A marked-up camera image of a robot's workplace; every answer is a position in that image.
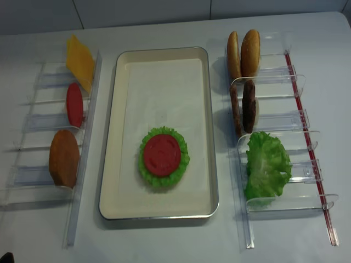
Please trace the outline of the yellow cheese slice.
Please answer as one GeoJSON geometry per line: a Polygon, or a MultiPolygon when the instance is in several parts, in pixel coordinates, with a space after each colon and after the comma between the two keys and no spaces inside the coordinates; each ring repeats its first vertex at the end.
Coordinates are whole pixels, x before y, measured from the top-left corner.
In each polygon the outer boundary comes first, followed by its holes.
{"type": "Polygon", "coordinates": [[[90,50],[75,35],[66,41],[66,67],[79,81],[82,88],[90,94],[95,62],[90,50]]]}

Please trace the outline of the tan bun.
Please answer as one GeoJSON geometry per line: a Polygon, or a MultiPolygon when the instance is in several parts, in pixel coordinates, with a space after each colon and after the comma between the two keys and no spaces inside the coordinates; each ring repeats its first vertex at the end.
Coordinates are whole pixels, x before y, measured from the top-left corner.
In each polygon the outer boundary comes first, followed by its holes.
{"type": "Polygon", "coordinates": [[[241,73],[243,77],[255,76],[261,57],[261,40],[259,32],[249,30],[241,45],[241,73]]]}
{"type": "Polygon", "coordinates": [[[233,31],[227,41],[227,62],[232,79],[242,77],[237,32],[233,31]]]}

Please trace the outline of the tan bun top right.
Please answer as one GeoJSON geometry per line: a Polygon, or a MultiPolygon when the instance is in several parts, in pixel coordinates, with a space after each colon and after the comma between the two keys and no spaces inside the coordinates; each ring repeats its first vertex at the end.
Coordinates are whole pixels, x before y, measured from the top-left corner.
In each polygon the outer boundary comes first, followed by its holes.
{"type": "Polygon", "coordinates": [[[243,77],[255,76],[261,57],[261,40],[259,32],[249,30],[241,45],[241,73],[243,77]]]}

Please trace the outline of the green lettuce leaf in rack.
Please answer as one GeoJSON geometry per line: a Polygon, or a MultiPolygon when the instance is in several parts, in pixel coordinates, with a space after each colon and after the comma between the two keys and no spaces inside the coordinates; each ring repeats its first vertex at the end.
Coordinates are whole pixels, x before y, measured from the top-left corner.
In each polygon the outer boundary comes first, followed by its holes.
{"type": "Polygon", "coordinates": [[[281,196],[292,176],[290,157],[283,144],[260,131],[251,134],[248,146],[246,199],[281,196]]]}

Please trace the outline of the tan bun top left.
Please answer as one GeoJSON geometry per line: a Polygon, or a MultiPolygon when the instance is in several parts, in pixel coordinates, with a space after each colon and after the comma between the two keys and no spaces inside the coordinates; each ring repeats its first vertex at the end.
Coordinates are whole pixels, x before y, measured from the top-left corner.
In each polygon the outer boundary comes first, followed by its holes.
{"type": "Polygon", "coordinates": [[[233,31],[227,41],[227,62],[232,79],[242,77],[237,32],[233,31]]]}

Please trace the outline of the white paper tray liner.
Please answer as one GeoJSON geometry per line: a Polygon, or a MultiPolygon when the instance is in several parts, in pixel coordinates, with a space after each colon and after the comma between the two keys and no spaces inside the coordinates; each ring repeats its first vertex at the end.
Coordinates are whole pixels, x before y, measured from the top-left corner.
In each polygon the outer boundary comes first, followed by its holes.
{"type": "Polygon", "coordinates": [[[100,211],[109,219],[207,215],[213,147],[208,140],[206,64],[199,58],[128,62],[114,88],[100,211]],[[148,186],[138,171],[143,137],[169,127],[184,137],[190,156],[180,182],[167,191],[148,186]]]}

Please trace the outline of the green lettuce leaf on tray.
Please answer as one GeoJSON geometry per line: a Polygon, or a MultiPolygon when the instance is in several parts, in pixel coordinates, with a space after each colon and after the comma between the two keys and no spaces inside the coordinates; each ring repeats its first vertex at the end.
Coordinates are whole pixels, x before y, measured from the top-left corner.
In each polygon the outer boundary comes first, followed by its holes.
{"type": "Polygon", "coordinates": [[[184,137],[179,134],[175,129],[169,127],[159,127],[159,128],[152,128],[146,136],[141,141],[140,144],[140,151],[138,157],[138,168],[141,177],[153,188],[171,188],[175,186],[183,177],[184,173],[186,172],[187,166],[190,162],[190,156],[188,152],[188,146],[184,139],[184,137]],[[169,134],[173,136],[179,144],[180,151],[181,151],[181,159],[179,167],[172,172],[169,176],[164,178],[158,178],[152,175],[145,167],[143,163],[143,149],[146,142],[154,135],[157,134],[169,134]]]}

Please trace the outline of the clear acrylic rack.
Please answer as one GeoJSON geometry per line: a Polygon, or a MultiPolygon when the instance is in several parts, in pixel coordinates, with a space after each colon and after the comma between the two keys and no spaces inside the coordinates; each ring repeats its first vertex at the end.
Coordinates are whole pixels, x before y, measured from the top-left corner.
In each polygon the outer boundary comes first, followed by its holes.
{"type": "Polygon", "coordinates": [[[288,34],[259,33],[261,57],[255,76],[232,79],[227,62],[227,43],[224,53],[226,80],[225,108],[229,114],[228,154],[230,175],[234,194],[235,220],[240,244],[253,249],[257,233],[252,226],[255,221],[271,221],[272,230],[267,235],[275,237],[277,224],[281,220],[299,223],[303,218],[322,218],[322,229],[326,230],[332,246],[339,244],[332,226],[330,209],[338,200],[336,194],[327,194],[322,182],[322,171],[315,155],[320,132],[310,128],[306,109],[301,102],[305,77],[296,73],[290,59],[291,45],[288,34]],[[253,131],[266,132],[277,137],[289,154],[292,176],[284,186],[281,196],[247,200],[245,187],[248,142],[252,133],[246,133],[242,121],[242,98],[244,84],[253,80],[256,90],[256,118],[253,131]],[[230,86],[237,87],[242,136],[237,139],[231,107],[230,86]]]}
{"type": "Polygon", "coordinates": [[[1,230],[17,214],[35,235],[57,227],[63,247],[74,245],[103,59],[94,58],[92,90],[83,91],[83,122],[69,122],[66,94],[81,84],[65,66],[65,55],[39,56],[2,76],[1,230]],[[73,133],[80,152],[74,187],[58,186],[49,173],[49,151],[60,130],[73,133]]]}

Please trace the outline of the cream metal tray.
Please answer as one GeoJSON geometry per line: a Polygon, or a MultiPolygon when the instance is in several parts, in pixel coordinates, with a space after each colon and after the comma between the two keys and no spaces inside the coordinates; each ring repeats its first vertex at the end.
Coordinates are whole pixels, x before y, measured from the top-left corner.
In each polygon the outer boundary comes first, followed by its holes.
{"type": "Polygon", "coordinates": [[[218,204],[207,52],[122,53],[104,157],[102,217],[208,218],[218,204]]]}

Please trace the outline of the red tomato slice in rack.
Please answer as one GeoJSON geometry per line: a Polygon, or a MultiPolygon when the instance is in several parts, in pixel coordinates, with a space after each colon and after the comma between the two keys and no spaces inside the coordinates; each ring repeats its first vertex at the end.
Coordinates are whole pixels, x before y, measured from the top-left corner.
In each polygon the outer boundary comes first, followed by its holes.
{"type": "Polygon", "coordinates": [[[66,111],[70,124],[80,128],[83,122],[83,98],[77,83],[69,85],[66,93],[66,111]]]}

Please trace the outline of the dark brown meat patty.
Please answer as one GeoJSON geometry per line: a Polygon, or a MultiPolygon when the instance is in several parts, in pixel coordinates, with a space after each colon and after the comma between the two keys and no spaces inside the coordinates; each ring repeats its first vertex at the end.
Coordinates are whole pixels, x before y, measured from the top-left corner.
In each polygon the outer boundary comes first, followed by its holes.
{"type": "Polygon", "coordinates": [[[242,98],[242,121],[244,131],[252,133],[256,118],[256,90],[253,80],[248,80],[244,84],[242,98]]]}

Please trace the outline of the brown bun bottom slice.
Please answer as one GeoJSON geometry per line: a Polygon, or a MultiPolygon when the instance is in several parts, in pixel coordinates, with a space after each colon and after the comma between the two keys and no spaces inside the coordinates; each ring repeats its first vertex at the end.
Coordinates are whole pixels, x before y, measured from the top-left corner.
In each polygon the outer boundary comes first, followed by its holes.
{"type": "Polygon", "coordinates": [[[73,133],[69,130],[56,132],[49,152],[49,172],[55,185],[74,188],[79,158],[79,147],[73,133]]]}

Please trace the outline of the clear acrylic left rack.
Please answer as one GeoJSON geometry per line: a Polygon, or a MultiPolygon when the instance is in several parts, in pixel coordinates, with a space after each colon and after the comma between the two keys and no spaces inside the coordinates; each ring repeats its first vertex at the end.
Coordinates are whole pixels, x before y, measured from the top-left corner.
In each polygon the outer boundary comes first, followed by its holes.
{"type": "Polygon", "coordinates": [[[81,84],[65,66],[65,55],[39,56],[2,76],[1,230],[17,214],[35,235],[57,227],[63,247],[74,245],[103,59],[94,58],[92,90],[83,91],[83,122],[69,122],[66,94],[81,84]],[[60,130],[73,133],[80,152],[74,187],[58,186],[49,173],[49,151],[60,130]]]}

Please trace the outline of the red tomato slice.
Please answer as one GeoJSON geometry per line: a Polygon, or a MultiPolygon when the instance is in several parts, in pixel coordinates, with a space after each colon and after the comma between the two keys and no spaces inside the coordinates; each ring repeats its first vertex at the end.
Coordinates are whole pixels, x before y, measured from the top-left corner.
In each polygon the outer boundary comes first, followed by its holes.
{"type": "Polygon", "coordinates": [[[180,165],[181,151],[176,139],[169,134],[152,136],[143,149],[146,169],[158,178],[164,178],[180,165]]]}
{"type": "Polygon", "coordinates": [[[69,85],[66,93],[66,111],[70,124],[80,128],[83,122],[83,98],[77,83],[69,85]]]}

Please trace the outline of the clear acrylic right rack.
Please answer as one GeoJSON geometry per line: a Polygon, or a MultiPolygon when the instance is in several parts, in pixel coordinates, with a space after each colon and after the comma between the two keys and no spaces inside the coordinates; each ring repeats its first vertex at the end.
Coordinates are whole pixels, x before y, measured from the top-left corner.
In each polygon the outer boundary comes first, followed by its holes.
{"type": "Polygon", "coordinates": [[[228,154],[230,175],[234,194],[235,220],[240,244],[253,249],[257,233],[252,226],[255,221],[271,221],[272,230],[267,235],[275,237],[277,224],[281,220],[299,223],[303,218],[322,218],[322,229],[326,230],[332,246],[339,244],[332,226],[330,209],[338,200],[336,194],[327,194],[322,182],[322,171],[315,155],[320,132],[310,128],[306,109],[301,102],[305,77],[296,73],[290,59],[291,45],[288,34],[259,33],[261,57],[255,76],[232,79],[227,62],[227,43],[224,53],[226,80],[225,108],[229,114],[228,154]],[[253,131],[266,132],[277,137],[289,154],[292,176],[284,186],[281,196],[247,200],[245,187],[248,142],[252,133],[246,133],[242,121],[242,98],[244,84],[253,80],[256,90],[256,118],[253,131]],[[231,107],[230,86],[237,87],[242,136],[237,139],[231,107]]]}

